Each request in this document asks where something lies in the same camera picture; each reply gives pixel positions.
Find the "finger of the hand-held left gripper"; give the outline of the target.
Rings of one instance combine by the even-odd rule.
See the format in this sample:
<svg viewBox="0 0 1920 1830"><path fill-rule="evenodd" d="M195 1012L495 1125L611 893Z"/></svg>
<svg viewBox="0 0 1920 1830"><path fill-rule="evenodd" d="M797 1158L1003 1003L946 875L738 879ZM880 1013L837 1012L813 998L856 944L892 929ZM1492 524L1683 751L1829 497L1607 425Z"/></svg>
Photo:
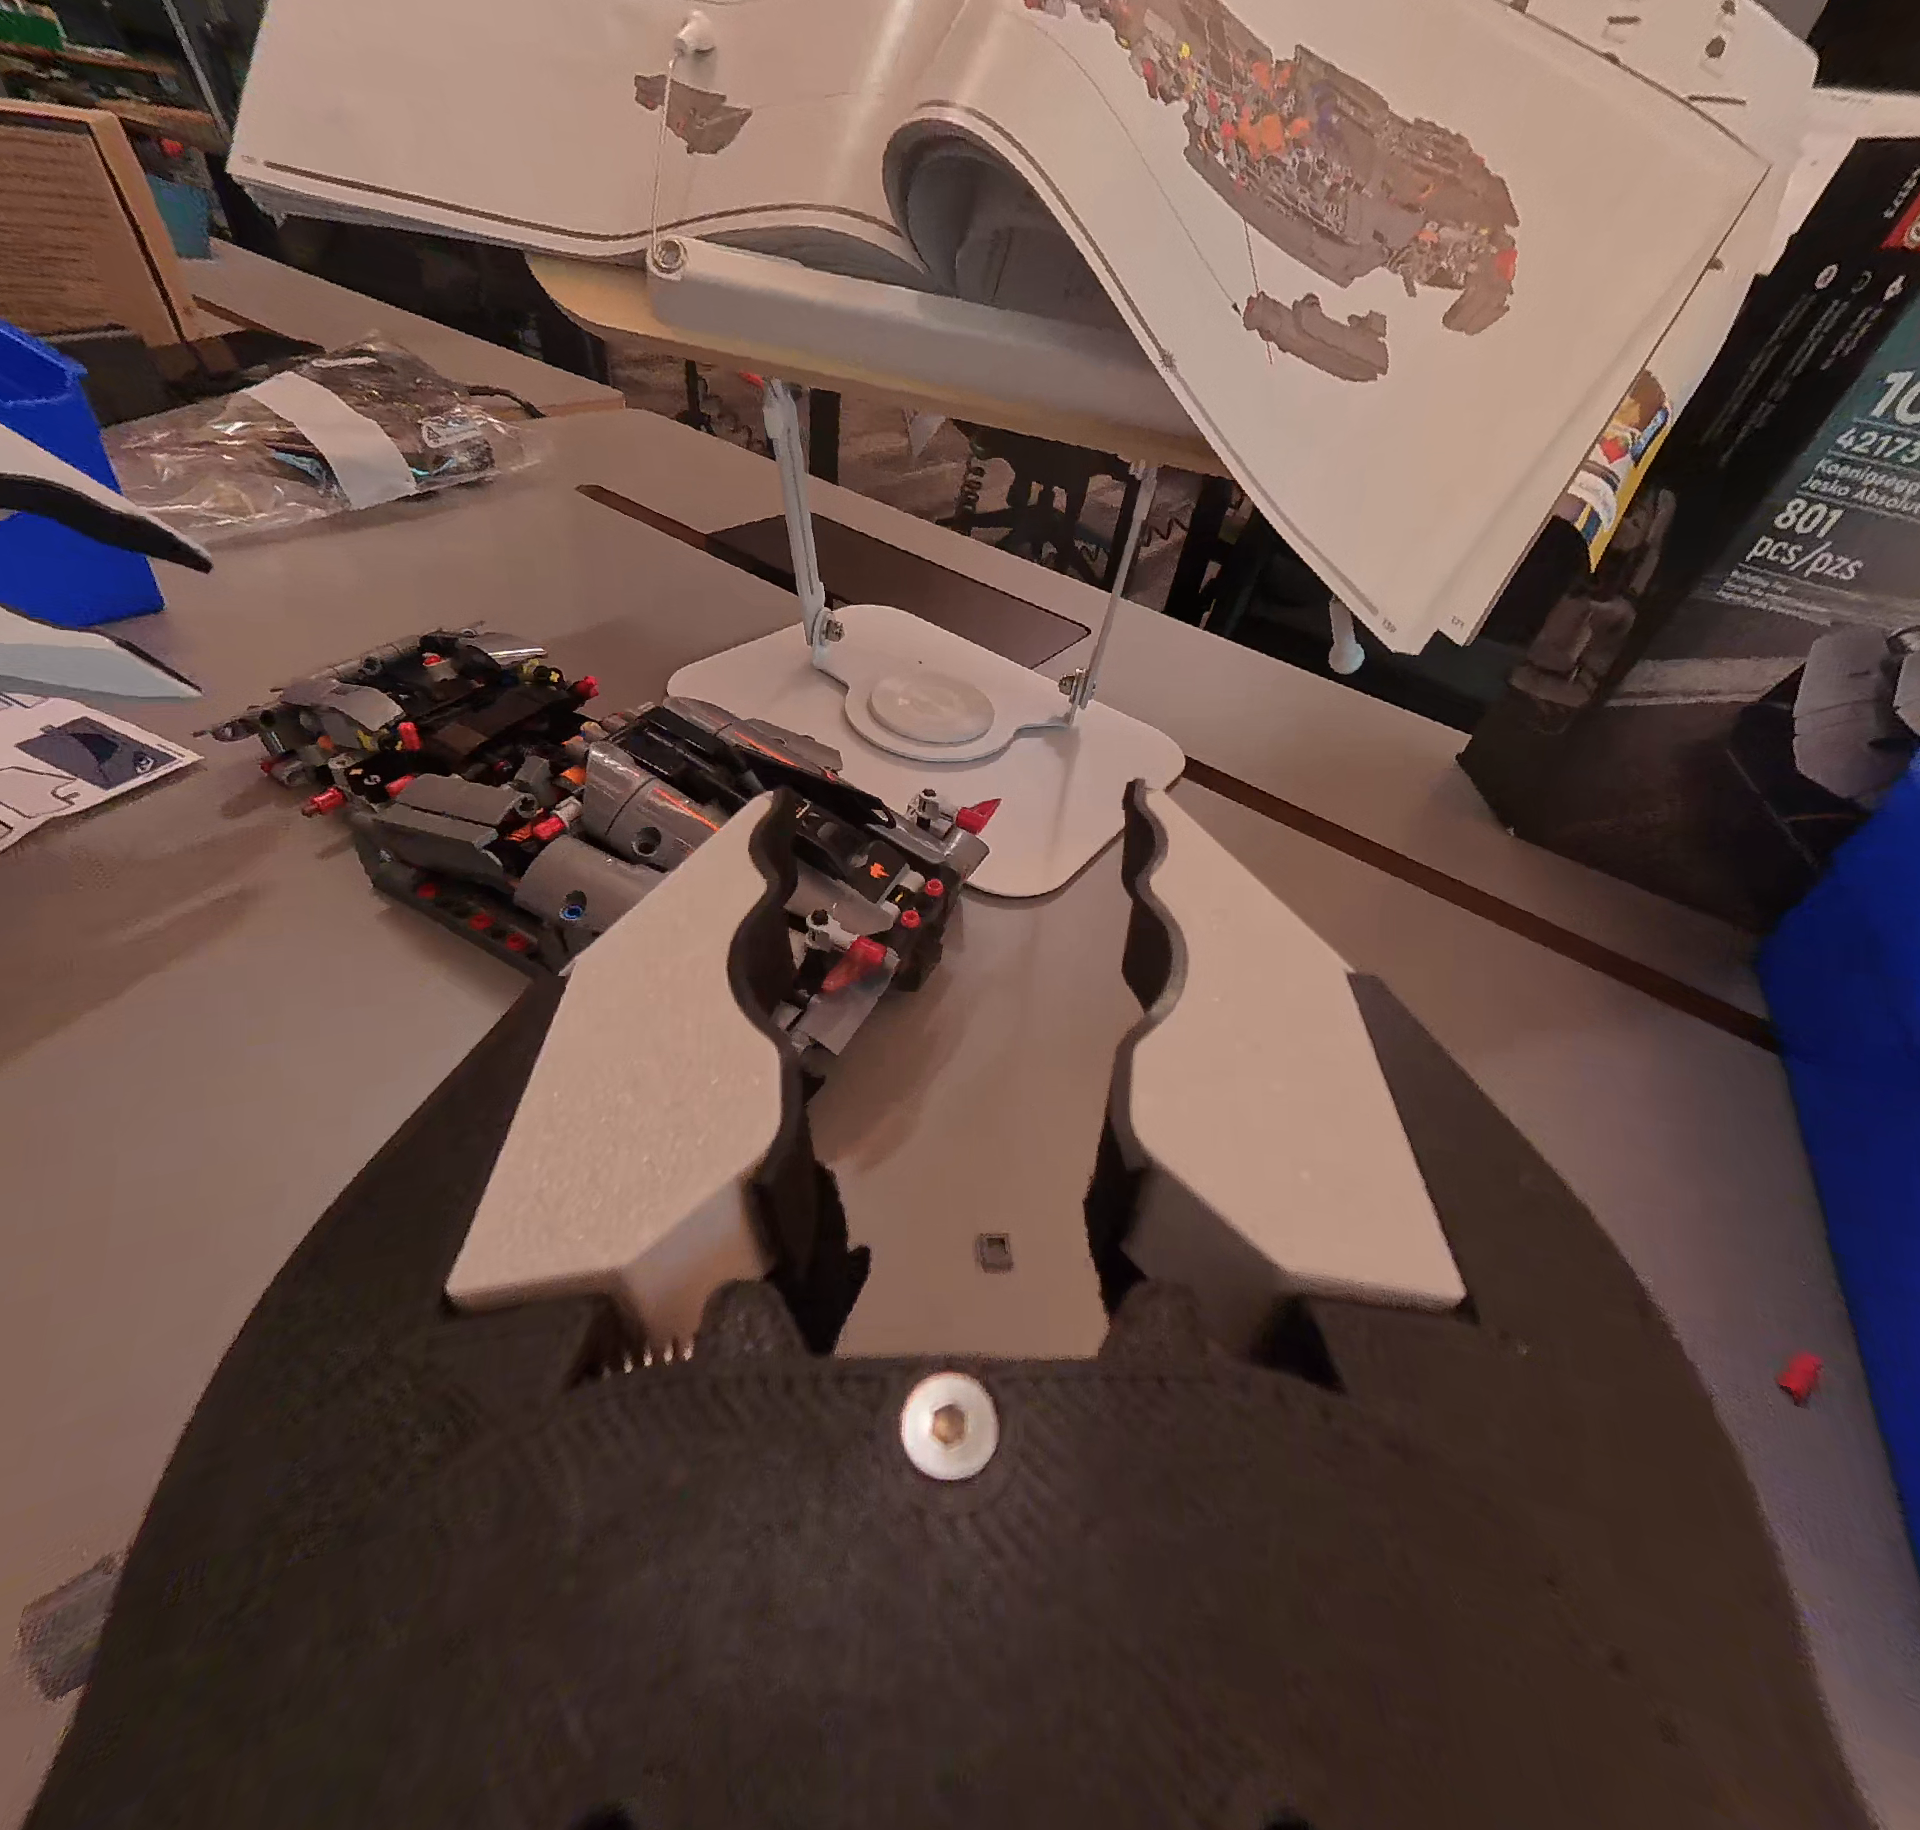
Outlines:
<svg viewBox="0 0 1920 1830"><path fill-rule="evenodd" d="M197 684L132 643L1 606L1 693L179 703Z"/></svg>
<svg viewBox="0 0 1920 1830"><path fill-rule="evenodd" d="M85 541L179 571L209 573L209 555L52 450L1 428L1 512L61 525Z"/></svg>

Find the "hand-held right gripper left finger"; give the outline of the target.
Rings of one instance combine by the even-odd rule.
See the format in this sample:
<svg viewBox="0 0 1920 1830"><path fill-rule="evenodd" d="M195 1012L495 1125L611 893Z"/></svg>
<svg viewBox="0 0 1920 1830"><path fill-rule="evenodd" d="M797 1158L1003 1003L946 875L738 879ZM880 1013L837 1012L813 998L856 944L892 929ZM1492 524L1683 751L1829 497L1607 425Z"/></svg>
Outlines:
<svg viewBox="0 0 1920 1830"><path fill-rule="evenodd" d="M697 1335L707 1297L771 1268L751 1184L786 1128L790 1049L754 955L790 976L765 794L570 968L446 1297L463 1314L603 1299L642 1348Z"/></svg>

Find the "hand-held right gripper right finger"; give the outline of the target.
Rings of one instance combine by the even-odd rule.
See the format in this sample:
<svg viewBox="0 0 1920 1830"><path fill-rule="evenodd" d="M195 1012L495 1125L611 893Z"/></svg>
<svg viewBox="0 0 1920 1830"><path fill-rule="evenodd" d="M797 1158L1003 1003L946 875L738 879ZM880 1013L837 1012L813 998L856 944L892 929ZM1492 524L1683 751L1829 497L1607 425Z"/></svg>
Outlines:
<svg viewBox="0 0 1920 1830"><path fill-rule="evenodd" d="M1260 1354L1311 1299L1467 1300L1352 967L1162 787L1123 798L1120 973L1139 1006L1108 1096L1108 1259Z"/></svg>

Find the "grey black lego car model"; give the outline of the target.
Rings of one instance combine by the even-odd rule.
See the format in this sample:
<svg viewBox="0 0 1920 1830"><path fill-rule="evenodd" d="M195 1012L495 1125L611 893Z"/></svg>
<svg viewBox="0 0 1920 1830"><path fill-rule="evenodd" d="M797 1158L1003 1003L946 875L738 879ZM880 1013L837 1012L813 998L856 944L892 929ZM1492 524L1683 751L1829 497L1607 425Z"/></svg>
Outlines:
<svg viewBox="0 0 1920 1830"><path fill-rule="evenodd" d="M773 1024L820 1082L892 993L938 967L986 864L992 809L919 791L904 810L836 751L670 695L599 709L539 643L433 628L283 684L204 730L341 816L372 887L526 973L561 976L745 803L797 798L784 903L792 976Z"/></svg>

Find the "lego sticker sheet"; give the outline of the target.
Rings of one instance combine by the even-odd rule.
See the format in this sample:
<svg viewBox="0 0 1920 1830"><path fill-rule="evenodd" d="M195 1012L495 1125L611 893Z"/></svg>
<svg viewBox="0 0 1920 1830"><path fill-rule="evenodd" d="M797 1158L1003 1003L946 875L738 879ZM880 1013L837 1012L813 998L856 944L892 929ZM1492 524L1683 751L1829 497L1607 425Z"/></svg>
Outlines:
<svg viewBox="0 0 1920 1830"><path fill-rule="evenodd" d="M198 755L78 701L1 693L1 851L198 764Z"/></svg>

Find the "black lego set box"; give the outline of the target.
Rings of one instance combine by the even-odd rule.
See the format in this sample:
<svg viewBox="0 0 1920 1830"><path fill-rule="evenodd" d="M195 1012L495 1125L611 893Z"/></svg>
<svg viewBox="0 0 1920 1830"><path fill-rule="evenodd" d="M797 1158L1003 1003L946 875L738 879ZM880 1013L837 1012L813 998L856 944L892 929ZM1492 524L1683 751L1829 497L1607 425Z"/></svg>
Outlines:
<svg viewBox="0 0 1920 1830"><path fill-rule="evenodd" d="M1916 758L1918 151L1857 138L1461 769L1518 841L1768 930Z"/></svg>

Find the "lego instruction booklet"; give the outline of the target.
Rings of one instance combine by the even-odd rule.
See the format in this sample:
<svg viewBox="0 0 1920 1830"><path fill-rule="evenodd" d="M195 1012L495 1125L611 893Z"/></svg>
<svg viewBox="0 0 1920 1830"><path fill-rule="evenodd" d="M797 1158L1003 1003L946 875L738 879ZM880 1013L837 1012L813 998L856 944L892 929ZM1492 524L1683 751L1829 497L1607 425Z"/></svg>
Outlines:
<svg viewBox="0 0 1920 1830"><path fill-rule="evenodd" d="M645 263L703 344L1202 437L1379 643L1485 619L1729 331L1752 0L270 0L270 210Z"/></svg>

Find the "light grey lego tube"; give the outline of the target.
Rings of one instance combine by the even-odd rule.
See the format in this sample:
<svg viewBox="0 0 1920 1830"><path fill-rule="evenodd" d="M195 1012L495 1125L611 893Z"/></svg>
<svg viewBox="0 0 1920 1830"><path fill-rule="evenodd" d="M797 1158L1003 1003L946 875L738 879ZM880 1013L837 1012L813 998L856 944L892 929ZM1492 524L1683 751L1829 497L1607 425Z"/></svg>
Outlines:
<svg viewBox="0 0 1920 1830"><path fill-rule="evenodd" d="M37 1699L56 1704L85 1689L124 1565L127 1552L109 1554L23 1608L15 1652Z"/></svg>

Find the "blue plastic bin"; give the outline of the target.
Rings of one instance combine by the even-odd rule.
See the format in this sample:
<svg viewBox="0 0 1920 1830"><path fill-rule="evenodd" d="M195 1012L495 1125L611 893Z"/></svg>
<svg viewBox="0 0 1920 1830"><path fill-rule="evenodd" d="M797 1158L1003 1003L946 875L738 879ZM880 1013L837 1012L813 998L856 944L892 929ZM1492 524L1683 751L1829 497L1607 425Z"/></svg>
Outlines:
<svg viewBox="0 0 1920 1830"><path fill-rule="evenodd" d="M84 397L84 367L1 326L1 425L104 488L120 488ZM69 628L100 628L165 609L147 560L23 515L1 519L1 603Z"/></svg>
<svg viewBox="0 0 1920 1830"><path fill-rule="evenodd" d="M1909 1545L1918 1545L1918 776L1764 938L1757 973Z"/></svg>

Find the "clear plastic parts bag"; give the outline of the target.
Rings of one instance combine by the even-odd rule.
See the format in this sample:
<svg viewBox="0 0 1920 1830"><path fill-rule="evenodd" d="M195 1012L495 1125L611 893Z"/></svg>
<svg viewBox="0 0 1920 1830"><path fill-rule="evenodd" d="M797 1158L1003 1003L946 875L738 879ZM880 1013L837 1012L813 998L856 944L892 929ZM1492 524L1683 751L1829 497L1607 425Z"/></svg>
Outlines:
<svg viewBox="0 0 1920 1830"><path fill-rule="evenodd" d="M104 433L120 490L197 542L391 509L518 474L536 411L378 335Z"/></svg>

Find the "brown cardboard box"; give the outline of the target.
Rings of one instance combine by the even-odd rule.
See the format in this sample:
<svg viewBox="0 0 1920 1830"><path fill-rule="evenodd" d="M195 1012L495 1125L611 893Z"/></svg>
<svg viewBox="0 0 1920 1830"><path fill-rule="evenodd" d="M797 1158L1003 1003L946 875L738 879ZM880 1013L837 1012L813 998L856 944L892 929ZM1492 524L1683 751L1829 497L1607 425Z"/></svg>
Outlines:
<svg viewBox="0 0 1920 1830"><path fill-rule="evenodd" d="M193 288L120 118L1 104L1 319L39 339L204 337Z"/></svg>

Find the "white book stand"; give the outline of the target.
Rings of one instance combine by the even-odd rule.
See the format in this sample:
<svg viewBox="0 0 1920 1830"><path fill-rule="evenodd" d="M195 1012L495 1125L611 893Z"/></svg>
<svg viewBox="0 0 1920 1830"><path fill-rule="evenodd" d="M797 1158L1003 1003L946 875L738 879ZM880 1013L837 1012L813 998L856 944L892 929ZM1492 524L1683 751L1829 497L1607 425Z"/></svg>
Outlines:
<svg viewBox="0 0 1920 1830"><path fill-rule="evenodd" d="M803 730L825 736L847 778L892 805L909 791L946 805L1003 802L1008 830L989 846L986 884L1003 899L1061 889L1120 830L1127 785L1163 788L1180 776L1174 739L1092 706L1157 472L1213 452L1132 335L856 280L686 230L654 236L638 263L539 257L534 270L594 332L731 361L760 380L801 628L687 666L674 690L715 684L728 701L803 712ZM1073 637L1083 651L1072 673L1046 675L899 605L828 599L797 410L797 382L822 388L826 378L1123 455L1139 495L1104 617Z"/></svg>

